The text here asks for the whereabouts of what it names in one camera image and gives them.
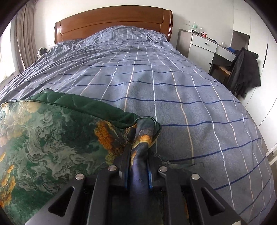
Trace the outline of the green patterned silk jacket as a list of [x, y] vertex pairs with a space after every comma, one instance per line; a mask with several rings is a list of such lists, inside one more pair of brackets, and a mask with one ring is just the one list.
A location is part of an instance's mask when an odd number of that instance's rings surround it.
[[151, 116], [46, 89], [1, 103], [1, 208], [25, 224], [74, 175], [96, 174], [132, 146], [145, 153], [161, 130]]

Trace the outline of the blue checked duvet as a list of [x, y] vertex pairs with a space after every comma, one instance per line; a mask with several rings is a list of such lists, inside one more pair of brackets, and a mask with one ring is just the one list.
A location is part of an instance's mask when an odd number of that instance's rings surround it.
[[46, 89], [151, 116], [161, 130], [154, 144], [131, 159], [131, 197], [137, 171], [152, 151], [163, 165], [203, 178], [247, 224], [265, 222], [275, 203], [273, 174], [262, 135], [239, 100], [180, 54], [164, 34], [114, 26], [62, 41], [1, 91], [5, 100]]

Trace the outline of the wooden chair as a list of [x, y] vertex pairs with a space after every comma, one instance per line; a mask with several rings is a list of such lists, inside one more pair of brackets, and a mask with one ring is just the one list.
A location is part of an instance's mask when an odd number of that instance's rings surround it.
[[229, 76], [231, 74], [231, 71], [227, 70], [224, 66], [219, 66], [216, 64], [213, 64], [209, 74], [214, 77], [214, 74], [219, 78], [219, 82], [222, 84], [226, 84], [226, 82], [229, 79]]

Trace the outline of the black coat on chair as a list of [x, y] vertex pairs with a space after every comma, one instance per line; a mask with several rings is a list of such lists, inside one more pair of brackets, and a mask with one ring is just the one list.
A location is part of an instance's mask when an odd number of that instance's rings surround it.
[[229, 67], [231, 74], [225, 85], [235, 97], [245, 98], [249, 90], [261, 86], [258, 58], [258, 54], [245, 48], [236, 52]]

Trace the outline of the white grey desk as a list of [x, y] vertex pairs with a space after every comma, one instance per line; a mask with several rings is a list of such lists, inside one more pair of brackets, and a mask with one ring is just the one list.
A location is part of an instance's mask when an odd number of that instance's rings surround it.
[[177, 50], [207, 73], [213, 65], [230, 66], [236, 56], [218, 43], [182, 29], [178, 31]]

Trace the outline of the white round fan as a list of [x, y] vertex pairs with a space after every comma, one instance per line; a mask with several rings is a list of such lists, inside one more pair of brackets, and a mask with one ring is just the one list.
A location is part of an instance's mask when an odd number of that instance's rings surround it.
[[37, 53], [37, 57], [38, 59], [40, 59], [44, 54], [47, 53], [47, 48], [46, 47], [41, 47], [39, 50], [38, 50], [38, 53]]

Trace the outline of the wooden headboard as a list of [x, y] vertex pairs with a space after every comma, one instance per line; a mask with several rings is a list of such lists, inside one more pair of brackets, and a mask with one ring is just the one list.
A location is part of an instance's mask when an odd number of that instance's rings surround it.
[[166, 35], [169, 41], [173, 30], [171, 10], [137, 5], [102, 7], [81, 12], [55, 23], [54, 41], [87, 38], [111, 26], [135, 26]]

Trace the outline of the beige curtain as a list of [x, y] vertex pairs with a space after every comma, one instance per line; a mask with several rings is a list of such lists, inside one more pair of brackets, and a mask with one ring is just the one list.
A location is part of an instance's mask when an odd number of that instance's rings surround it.
[[37, 59], [34, 36], [34, 14], [37, 1], [28, 1], [15, 16], [15, 58], [19, 72]]

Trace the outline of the white wardrobe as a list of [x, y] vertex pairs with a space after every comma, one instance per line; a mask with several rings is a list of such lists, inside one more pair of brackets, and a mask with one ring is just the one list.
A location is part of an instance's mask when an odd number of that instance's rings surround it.
[[233, 30], [249, 36], [257, 54], [256, 85], [240, 100], [259, 128], [267, 149], [276, 150], [276, 41], [262, 18], [245, 1], [234, 1]]

